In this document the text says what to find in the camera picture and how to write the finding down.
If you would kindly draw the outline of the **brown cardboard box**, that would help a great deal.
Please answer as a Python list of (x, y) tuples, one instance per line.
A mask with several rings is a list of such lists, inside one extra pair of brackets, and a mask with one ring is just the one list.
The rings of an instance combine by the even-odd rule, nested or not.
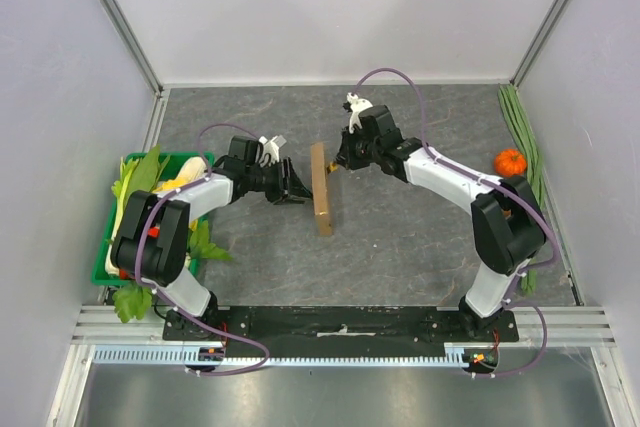
[(328, 188), (328, 162), (323, 142), (311, 145), (311, 177), (314, 218), (320, 236), (331, 236), (333, 225)]

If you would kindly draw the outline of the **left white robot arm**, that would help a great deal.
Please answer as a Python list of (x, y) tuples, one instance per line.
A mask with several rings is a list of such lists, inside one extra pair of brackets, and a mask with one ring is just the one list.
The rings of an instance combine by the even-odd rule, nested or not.
[(124, 209), (110, 260), (184, 311), (185, 329), (198, 340), (215, 336), (220, 318), (215, 295), (185, 266), (189, 225), (249, 192), (275, 205), (311, 200), (291, 159), (279, 154), (285, 143), (282, 136), (234, 136), (228, 153), (196, 180), (159, 193), (135, 191)]

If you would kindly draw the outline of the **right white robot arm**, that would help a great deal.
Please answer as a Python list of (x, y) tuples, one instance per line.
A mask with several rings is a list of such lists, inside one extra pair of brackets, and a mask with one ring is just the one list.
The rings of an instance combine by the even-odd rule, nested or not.
[(372, 164), (413, 186), (425, 188), (470, 215), (481, 265), (460, 301), (458, 328), (467, 339), (483, 339), (494, 328), (506, 294), (547, 241), (544, 218), (531, 186), (519, 175), (486, 176), (415, 137), (405, 138), (389, 109), (365, 99), (343, 104), (350, 114), (341, 131), (335, 162), (359, 170)]

